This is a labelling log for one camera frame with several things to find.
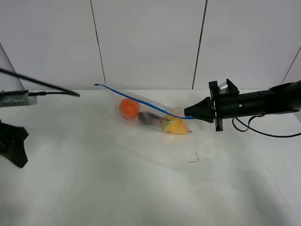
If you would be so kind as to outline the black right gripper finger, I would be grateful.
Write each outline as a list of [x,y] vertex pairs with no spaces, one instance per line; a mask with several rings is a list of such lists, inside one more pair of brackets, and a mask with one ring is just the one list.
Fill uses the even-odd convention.
[[214,117],[212,117],[212,116],[195,115],[195,116],[193,116],[193,118],[196,119],[196,120],[206,121],[208,123],[213,123],[214,122]]
[[185,116],[212,117],[211,98],[206,97],[202,101],[184,109]]

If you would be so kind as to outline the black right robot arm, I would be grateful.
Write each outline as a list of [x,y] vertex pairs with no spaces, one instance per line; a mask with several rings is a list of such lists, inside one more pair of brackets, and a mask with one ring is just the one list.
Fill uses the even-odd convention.
[[241,94],[229,79],[218,85],[209,83],[210,96],[184,109],[184,115],[215,123],[223,131],[222,120],[245,116],[285,114],[301,109],[301,82],[285,83],[267,90]]

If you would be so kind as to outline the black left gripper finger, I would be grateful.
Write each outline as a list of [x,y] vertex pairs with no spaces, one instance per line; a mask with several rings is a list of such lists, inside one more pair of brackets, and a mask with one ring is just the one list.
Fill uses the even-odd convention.
[[28,135],[24,127],[0,122],[0,155],[15,166],[23,168],[28,162],[24,149],[24,141]]

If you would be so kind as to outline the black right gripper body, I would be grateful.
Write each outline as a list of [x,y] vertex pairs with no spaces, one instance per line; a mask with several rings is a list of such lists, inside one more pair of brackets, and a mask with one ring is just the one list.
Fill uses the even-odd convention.
[[235,116],[239,108],[239,94],[220,94],[218,82],[209,82],[211,105],[216,131],[223,131],[223,119]]

